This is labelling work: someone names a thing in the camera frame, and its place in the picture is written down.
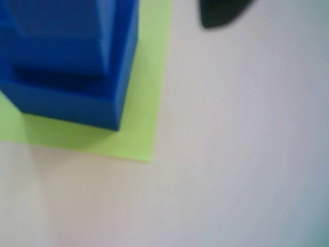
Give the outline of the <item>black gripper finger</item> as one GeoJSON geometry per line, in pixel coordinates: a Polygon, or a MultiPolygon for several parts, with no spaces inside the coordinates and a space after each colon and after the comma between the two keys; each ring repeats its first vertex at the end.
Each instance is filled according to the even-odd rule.
{"type": "Polygon", "coordinates": [[[200,0],[200,23],[204,29],[224,28],[240,18],[254,0],[200,0]]]}

